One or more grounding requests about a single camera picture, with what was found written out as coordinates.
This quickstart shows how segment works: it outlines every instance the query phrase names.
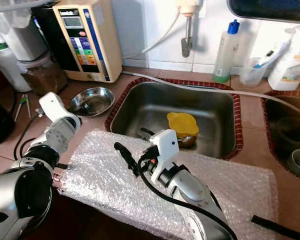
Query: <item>sink basin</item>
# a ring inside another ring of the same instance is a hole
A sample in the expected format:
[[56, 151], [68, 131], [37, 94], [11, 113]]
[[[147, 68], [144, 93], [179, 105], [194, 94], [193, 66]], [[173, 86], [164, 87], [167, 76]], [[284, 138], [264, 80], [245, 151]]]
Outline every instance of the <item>sink basin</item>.
[[[278, 91], [274, 93], [274, 96], [300, 109], [300, 92]], [[268, 142], [270, 150], [275, 154], [278, 160], [287, 167], [287, 159], [292, 151], [300, 148], [300, 142], [293, 141], [293, 139], [299, 138], [300, 132], [298, 132], [298, 128], [296, 128], [296, 130], [289, 132], [289, 138], [287, 138], [285, 134], [282, 134], [280, 124], [283, 120], [292, 119], [290, 122], [287, 121], [284, 127], [286, 129], [290, 127], [293, 128], [294, 120], [300, 121], [300, 113], [271, 100], [264, 100], [263, 106], [265, 107], [266, 124], [269, 129]]]
[[149, 139], [141, 128], [156, 133], [169, 128], [168, 113], [188, 113], [196, 119], [199, 133], [194, 146], [181, 150], [222, 158], [235, 149], [234, 99], [230, 94], [192, 91], [152, 81], [130, 88], [106, 120], [106, 129], [111, 132]]

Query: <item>metal bowl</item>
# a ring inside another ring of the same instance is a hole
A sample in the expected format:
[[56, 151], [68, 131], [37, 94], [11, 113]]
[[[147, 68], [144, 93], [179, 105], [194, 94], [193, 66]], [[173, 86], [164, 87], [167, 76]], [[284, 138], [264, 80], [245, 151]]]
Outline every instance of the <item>metal bowl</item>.
[[94, 117], [107, 111], [115, 102], [115, 95], [104, 87], [83, 90], [72, 98], [69, 111], [80, 117]]

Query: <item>brown tile countertop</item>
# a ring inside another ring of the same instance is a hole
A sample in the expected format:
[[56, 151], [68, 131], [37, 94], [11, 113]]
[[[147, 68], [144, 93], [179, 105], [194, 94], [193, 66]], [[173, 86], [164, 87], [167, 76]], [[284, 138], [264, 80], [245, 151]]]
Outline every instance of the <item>brown tile countertop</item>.
[[[138, 67], [125, 67], [124, 70], [159, 78], [212, 82], [212, 75], [207, 73], [169, 71]], [[70, 81], [68, 86], [59, 95], [64, 101], [64, 104], [67, 106], [71, 98], [84, 89], [92, 87], [106, 87], [114, 92], [116, 99], [119, 99], [126, 86], [137, 78], [138, 77], [136, 76], [121, 75], [117, 82], [113, 84]], [[240, 84], [238, 76], [232, 76], [231, 80], [227, 82], [226, 85], [239, 91], [256, 93], [266, 93], [271, 91], [266, 80], [262, 80], [262, 83], [257, 87], [247, 88]], [[34, 113], [34, 109], [39, 105], [39, 97], [32, 92], [28, 95], [30, 98], [31, 111]], [[4, 92], [0, 92], [0, 96], [4, 96], [4, 98], [0, 97], [0, 103], [9, 109], [13, 101], [13, 90], [11, 88], [6, 89]], [[261, 99], [258, 97], [241, 95], [240, 101], [243, 149], [230, 161], [268, 168], [275, 173], [279, 199], [279, 223], [300, 232], [300, 178], [287, 171], [275, 159], [269, 150]], [[104, 130], [104, 123], [110, 112], [111, 110], [108, 110], [105, 114], [94, 118], [82, 118], [82, 127], [79, 133], [77, 133], [71, 140], [67, 152], [62, 155], [59, 162], [63, 164], [69, 162], [74, 150], [80, 144], [82, 138], [87, 132], [93, 129]], [[4, 171], [13, 163], [13, 150], [15, 144], [28, 120], [29, 117], [27, 108], [22, 107], [13, 133], [0, 144], [0, 172]], [[36, 119], [25, 134], [23, 141], [37, 137], [49, 125], [50, 121], [45, 116], [40, 119]], [[62, 170], [56, 168], [55, 173], [61, 174]]]

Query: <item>wall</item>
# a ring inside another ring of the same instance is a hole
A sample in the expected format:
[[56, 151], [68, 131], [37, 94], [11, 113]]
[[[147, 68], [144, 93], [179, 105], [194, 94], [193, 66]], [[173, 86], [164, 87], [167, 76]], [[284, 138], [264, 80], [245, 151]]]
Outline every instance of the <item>wall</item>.
[[[111, 0], [123, 56], [130, 56], [151, 45], [166, 31], [175, 14], [175, 0]], [[157, 47], [123, 61], [125, 66], [188, 72], [212, 73], [220, 37], [229, 22], [240, 22], [240, 44], [232, 73], [236, 74], [245, 58], [261, 57], [276, 35], [297, 24], [240, 18], [233, 15], [227, 0], [205, 0], [205, 16], [197, 14], [192, 26], [193, 48], [184, 58], [181, 39], [186, 34], [186, 18], [180, 16], [167, 38]]]

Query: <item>mirror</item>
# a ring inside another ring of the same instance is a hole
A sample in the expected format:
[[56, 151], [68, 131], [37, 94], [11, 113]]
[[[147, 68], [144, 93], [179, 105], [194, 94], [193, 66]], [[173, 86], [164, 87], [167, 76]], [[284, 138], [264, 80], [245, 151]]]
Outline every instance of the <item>mirror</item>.
[[227, 5], [242, 18], [300, 23], [300, 0], [227, 0]]

